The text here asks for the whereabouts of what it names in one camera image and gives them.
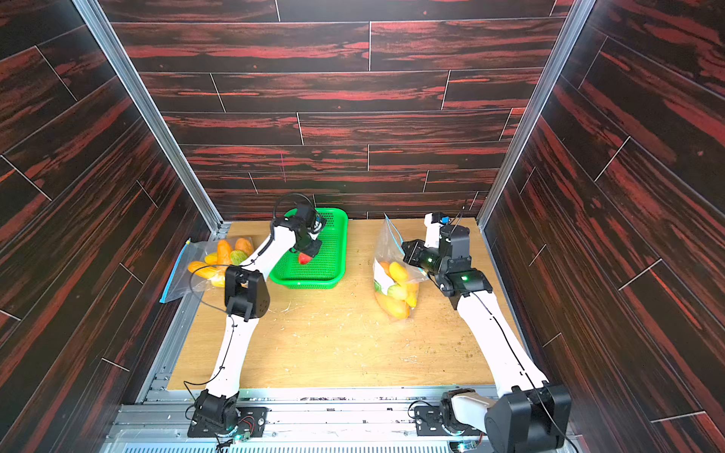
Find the green yellow mango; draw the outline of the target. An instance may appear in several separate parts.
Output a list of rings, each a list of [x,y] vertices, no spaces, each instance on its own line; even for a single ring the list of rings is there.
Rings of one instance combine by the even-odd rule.
[[[248,255],[243,250],[234,249],[230,252],[230,262],[233,265],[241,265],[247,259]]]

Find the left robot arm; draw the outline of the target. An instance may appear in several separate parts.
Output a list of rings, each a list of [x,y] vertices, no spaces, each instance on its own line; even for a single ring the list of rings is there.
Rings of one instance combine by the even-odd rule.
[[[304,197],[293,214],[273,216],[269,236],[247,260],[225,270],[225,333],[213,375],[202,383],[204,390],[194,400],[190,435],[230,438],[237,428],[254,428],[240,415],[237,400],[251,337],[271,303],[266,281],[290,250],[315,257],[322,247],[318,236],[325,226],[326,220]]]

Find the curved yellow mango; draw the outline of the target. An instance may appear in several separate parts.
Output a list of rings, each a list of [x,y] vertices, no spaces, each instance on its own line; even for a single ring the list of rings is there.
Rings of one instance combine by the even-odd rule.
[[[410,277],[407,268],[399,262],[391,262],[389,264],[388,275],[400,285],[407,284]]]

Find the red mango bottom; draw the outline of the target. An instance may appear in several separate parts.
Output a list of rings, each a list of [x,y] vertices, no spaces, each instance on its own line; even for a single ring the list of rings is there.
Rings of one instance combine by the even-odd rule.
[[[305,253],[299,253],[298,254],[298,263],[300,265],[306,265],[309,264],[313,260],[313,257],[305,254]]]

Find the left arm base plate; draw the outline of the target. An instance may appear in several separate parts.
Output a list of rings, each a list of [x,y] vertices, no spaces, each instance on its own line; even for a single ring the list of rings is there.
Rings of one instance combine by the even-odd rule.
[[[230,423],[217,425],[200,414],[195,413],[187,431],[192,439],[228,439],[245,442],[249,439],[262,438],[267,425],[269,409],[261,406],[241,407]]]

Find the clear zip-top bag blue zipper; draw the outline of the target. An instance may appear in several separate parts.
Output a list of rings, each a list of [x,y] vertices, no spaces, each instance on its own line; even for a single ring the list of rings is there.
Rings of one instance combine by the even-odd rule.
[[[181,249],[168,279],[160,303],[184,298],[187,294],[201,296],[225,285],[225,272],[230,265],[239,265],[249,258],[255,243],[250,237],[230,237],[224,240],[188,241]]]

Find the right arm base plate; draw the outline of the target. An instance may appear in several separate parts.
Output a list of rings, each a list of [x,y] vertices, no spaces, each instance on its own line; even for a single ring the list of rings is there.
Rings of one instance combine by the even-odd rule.
[[[483,433],[470,426],[465,428],[446,428],[443,416],[438,406],[429,404],[424,400],[415,400],[407,410],[408,416],[415,425],[415,434],[418,437],[481,437]]]

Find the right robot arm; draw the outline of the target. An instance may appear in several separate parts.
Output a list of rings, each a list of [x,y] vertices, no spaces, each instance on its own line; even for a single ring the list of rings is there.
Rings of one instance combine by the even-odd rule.
[[[404,260],[422,269],[466,322],[493,375],[497,399],[472,389],[442,396],[441,427],[451,435],[477,430],[496,452],[546,452],[568,442],[572,406],[552,385],[508,325],[484,273],[472,265],[470,231],[441,213],[425,218],[423,240],[402,245]]]

